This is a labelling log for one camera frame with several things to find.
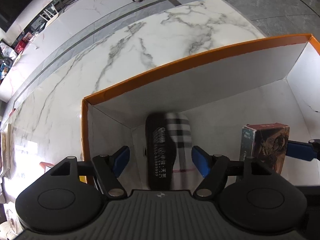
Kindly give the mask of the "plaid black tissue pack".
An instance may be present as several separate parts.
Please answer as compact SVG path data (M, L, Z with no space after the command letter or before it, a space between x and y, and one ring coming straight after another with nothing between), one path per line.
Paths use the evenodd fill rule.
M193 192L200 175L191 159L188 118L180 113L152 113L145 122L145 136L149 189Z

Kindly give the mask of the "orange cardboard box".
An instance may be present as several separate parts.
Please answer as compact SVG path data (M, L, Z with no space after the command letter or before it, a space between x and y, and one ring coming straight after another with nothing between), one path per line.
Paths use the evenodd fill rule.
M146 188L144 125L154 112L181 113L191 139L237 160L246 124L282 123L289 138L319 138L319 42L285 35L213 49L165 64L86 96L81 106L84 160L131 150L124 186Z

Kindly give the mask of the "stack of books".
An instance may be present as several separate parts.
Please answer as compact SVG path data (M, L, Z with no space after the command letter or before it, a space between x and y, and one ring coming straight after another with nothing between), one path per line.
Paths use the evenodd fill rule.
M10 131L11 124L6 124L1 131L1 178L10 170Z

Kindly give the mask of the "white wifi router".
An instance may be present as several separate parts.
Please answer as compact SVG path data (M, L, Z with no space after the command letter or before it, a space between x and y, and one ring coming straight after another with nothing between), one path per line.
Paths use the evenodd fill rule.
M57 11L56 7L51 4L50 6L46 7L39 16L44 19L45 28L50 26L59 16L59 12Z

